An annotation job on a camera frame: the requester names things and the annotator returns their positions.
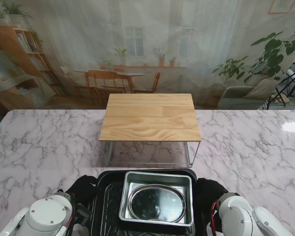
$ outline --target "red cable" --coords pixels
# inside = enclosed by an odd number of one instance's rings
[[[216,200],[214,203],[213,203],[213,205],[212,205],[212,210],[213,210],[213,213],[211,214],[211,221],[212,221],[212,229],[213,229],[213,236],[216,236],[216,230],[215,230],[215,223],[214,223],[214,210],[215,210],[215,206],[216,206],[216,204],[217,204],[217,201],[218,200]]]

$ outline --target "metal tray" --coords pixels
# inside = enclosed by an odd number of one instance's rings
[[[132,217],[129,212],[128,199],[134,189],[145,184],[163,184],[178,190],[186,201],[186,213],[184,217],[178,222],[149,221]],[[182,175],[127,172],[123,185],[119,218],[122,221],[128,222],[190,227],[193,225],[191,178]]]

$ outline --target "marble countertop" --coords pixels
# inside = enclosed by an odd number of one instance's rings
[[[15,110],[0,124],[0,231],[23,207],[102,167],[104,110]],[[196,111],[202,135],[192,167],[295,236],[295,111]]]

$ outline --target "black cable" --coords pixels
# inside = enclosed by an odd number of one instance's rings
[[[66,233],[66,236],[71,236],[72,235],[72,232],[73,232],[73,226],[74,226],[74,223],[75,223],[75,196],[72,194],[72,193],[68,193],[72,199],[71,203],[72,203],[72,218],[71,218],[71,221],[69,223],[69,226],[68,226],[68,231]]]

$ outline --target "round metal plate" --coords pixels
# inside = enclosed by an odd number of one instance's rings
[[[128,207],[132,216],[140,220],[178,222],[186,213],[184,196],[162,184],[146,184],[133,190]]]

